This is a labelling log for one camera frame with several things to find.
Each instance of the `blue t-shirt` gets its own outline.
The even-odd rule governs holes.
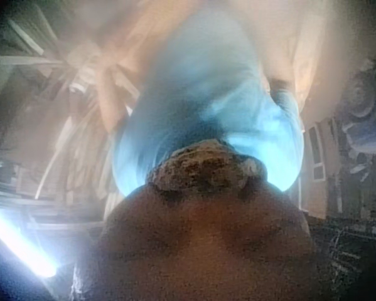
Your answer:
[[[262,161],[267,180],[282,191],[301,169],[304,142],[294,96],[265,91],[253,42],[214,4],[169,39],[115,140],[119,190],[127,196],[174,151],[207,139]]]

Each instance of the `window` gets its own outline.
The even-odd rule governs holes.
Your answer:
[[[325,163],[323,162],[323,149],[321,145],[318,125],[309,129],[309,141],[313,159],[313,181],[321,182],[326,180]]]

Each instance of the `person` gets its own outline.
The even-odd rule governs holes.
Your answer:
[[[77,262],[72,300],[326,297],[306,220],[283,193],[303,158],[294,85],[270,78],[268,94],[257,57],[234,13],[209,1],[159,50],[130,118],[99,71],[126,198]]]

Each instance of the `fluorescent light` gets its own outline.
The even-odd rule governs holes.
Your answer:
[[[36,275],[49,278],[55,276],[54,264],[31,243],[22,237],[9,223],[0,216],[0,239],[26,264]]]

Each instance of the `light blue shirt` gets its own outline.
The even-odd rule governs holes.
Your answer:
[[[222,8],[209,4],[176,30],[153,68],[123,134],[113,172],[127,196],[174,151],[207,139],[262,161],[267,180],[287,190],[303,160],[291,92],[262,85],[253,42]]]

